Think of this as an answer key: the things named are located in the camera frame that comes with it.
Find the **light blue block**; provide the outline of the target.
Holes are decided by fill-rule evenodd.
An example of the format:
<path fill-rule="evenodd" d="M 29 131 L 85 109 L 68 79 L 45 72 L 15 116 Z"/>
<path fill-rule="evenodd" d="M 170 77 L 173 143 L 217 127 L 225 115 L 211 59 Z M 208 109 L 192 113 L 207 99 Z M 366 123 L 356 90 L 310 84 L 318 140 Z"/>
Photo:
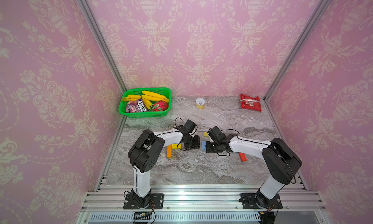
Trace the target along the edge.
<path fill-rule="evenodd" d="M 206 141 L 201 142 L 202 150 L 206 150 Z"/>

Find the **small yellow block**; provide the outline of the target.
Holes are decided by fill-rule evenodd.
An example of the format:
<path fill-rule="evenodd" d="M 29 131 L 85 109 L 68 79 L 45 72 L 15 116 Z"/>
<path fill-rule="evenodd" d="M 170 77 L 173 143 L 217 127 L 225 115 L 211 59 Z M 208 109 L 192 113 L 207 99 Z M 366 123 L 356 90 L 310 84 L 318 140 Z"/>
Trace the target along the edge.
<path fill-rule="evenodd" d="M 182 144 L 172 144 L 172 149 L 182 149 Z"/>

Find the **orange block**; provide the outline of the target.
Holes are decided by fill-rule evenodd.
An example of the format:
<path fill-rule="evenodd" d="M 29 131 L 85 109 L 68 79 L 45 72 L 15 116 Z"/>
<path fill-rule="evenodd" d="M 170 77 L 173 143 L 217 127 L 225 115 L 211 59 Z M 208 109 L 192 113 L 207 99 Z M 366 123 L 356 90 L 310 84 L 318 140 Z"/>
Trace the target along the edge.
<path fill-rule="evenodd" d="M 173 151 L 172 145 L 168 145 L 167 146 L 167 154 L 166 154 L 167 158 L 171 158 L 172 157 L 172 155 L 173 155 L 172 151 Z"/>

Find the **red block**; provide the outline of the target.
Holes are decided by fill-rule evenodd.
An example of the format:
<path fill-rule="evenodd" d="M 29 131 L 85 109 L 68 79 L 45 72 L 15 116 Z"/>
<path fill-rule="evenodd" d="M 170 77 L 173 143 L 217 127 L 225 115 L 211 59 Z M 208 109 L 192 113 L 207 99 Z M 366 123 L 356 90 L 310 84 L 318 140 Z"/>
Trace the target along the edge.
<path fill-rule="evenodd" d="M 247 161 L 247 157 L 244 153 L 239 153 L 239 156 L 240 156 L 240 159 L 242 162 L 246 162 Z"/>

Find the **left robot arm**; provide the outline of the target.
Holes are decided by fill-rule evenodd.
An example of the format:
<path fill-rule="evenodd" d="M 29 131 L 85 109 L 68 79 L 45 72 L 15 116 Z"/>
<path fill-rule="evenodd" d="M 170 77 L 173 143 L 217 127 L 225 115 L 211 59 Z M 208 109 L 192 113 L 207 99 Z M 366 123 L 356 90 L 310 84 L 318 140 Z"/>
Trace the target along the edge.
<path fill-rule="evenodd" d="M 200 137 L 188 131 L 172 130 L 142 132 L 129 150 L 128 158 L 134 170 L 134 186 L 125 196 L 124 208 L 151 208 L 153 206 L 150 186 L 151 169 L 155 166 L 164 147 L 177 144 L 184 145 L 185 150 L 200 148 Z"/>

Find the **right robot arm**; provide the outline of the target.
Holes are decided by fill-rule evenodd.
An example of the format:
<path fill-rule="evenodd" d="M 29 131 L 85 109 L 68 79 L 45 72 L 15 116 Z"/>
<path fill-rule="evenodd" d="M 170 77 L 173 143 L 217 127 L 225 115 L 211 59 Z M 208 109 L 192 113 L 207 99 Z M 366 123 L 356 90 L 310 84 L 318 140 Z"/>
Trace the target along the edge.
<path fill-rule="evenodd" d="M 296 173 L 302 167 L 301 159 L 280 138 L 253 140 L 230 134 L 223 139 L 207 141 L 206 152 L 219 156 L 223 156 L 223 152 L 243 153 L 263 160 L 270 175 L 253 198 L 256 205 L 263 209 L 269 209 L 279 203 L 278 193 L 286 185 L 296 181 Z"/>

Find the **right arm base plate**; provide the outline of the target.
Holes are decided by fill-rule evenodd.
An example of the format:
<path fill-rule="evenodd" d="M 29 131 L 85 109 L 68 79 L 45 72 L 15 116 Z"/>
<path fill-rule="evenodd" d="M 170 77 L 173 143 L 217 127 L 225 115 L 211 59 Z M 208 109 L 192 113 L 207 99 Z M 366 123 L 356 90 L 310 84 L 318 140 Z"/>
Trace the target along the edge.
<path fill-rule="evenodd" d="M 244 209 L 269 210 L 283 208 L 279 194 L 276 194 L 272 199 L 256 193 L 241 193 L 240 196 L 239 202 L 241 202 Z"/>

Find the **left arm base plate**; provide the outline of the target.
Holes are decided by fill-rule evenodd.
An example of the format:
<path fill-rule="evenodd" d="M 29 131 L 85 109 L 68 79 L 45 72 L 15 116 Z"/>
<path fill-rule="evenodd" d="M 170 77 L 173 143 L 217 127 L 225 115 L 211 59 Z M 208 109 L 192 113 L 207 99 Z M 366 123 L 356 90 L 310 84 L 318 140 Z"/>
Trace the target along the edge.
<path fill-rule="evenodd" d="M 135 193 L 125 193 L 124 198 L 123 209 L 163 209 L 163 193 L 148 194 L 144 198 Z"/>

